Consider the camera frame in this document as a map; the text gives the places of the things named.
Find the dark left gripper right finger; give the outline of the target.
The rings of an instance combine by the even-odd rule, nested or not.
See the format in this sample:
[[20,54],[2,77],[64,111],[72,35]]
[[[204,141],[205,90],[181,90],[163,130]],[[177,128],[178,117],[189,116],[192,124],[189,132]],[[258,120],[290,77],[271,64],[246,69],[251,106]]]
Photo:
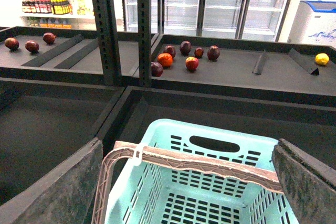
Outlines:
[[283,138],[272,161],[299,223],[335,223],[335,169]]

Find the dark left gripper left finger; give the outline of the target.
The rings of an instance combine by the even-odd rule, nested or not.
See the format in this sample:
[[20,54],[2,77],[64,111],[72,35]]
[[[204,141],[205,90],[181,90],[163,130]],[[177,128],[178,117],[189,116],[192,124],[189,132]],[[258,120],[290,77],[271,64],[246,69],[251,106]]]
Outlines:
[[1,206],[1,223],[84,223],[103,158],[94,138]]

